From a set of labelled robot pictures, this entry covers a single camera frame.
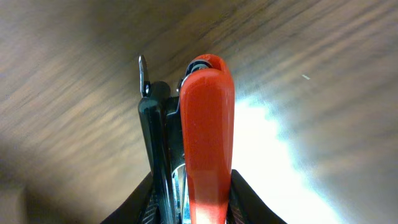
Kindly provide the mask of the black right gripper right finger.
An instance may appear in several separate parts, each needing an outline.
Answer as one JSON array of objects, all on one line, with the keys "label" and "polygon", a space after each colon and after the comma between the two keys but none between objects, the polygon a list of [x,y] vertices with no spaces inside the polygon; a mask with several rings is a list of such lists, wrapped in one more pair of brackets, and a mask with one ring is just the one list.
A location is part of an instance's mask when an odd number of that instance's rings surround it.
[{"label": "black right gripper right finger", "polygon": [[235,169],[231,173],[227,224],[286,224],[255,193]]}]

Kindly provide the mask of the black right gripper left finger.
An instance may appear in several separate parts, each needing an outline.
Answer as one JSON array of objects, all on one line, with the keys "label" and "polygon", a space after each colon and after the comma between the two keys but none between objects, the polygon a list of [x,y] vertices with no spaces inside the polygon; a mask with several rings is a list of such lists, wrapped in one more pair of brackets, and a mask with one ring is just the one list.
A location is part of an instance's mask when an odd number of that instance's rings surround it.
[{"label": "black right gripper left finger", "polygon": [[153,177],[148,173],[130,196],[101,224],[162,223]]}]

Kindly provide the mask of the red marker pen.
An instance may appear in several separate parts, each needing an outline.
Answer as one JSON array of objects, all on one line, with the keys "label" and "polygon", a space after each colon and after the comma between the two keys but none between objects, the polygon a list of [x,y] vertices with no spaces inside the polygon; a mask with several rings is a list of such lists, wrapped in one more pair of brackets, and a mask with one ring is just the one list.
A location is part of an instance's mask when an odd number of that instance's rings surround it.
[{"label": "red marker pen", "polygon": [[180,89],[188,197],[192,223],[224,223],[231,187],[234,81],[226,62],[204,54],[209,68],[191,69]]}]

